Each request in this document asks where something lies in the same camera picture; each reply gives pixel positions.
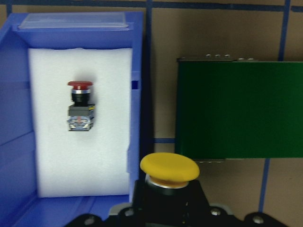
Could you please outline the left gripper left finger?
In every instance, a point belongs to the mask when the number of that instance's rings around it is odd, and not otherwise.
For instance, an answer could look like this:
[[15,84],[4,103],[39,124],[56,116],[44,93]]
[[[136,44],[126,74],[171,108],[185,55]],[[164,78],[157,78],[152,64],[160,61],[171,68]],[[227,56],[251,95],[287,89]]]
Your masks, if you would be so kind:
[[134,192],[132,199],[132,207],[134,210],[144,210],[146,207],[147,185],[145,181],[136,180],[134,184]]

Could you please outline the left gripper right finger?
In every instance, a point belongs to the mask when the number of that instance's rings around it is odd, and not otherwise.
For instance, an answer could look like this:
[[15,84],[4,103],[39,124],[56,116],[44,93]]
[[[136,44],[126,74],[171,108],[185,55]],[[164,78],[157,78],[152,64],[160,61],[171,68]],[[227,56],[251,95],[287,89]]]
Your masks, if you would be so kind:
[[189,206],[190,208],[209,208],[208,200],[198,180],[189,182]]

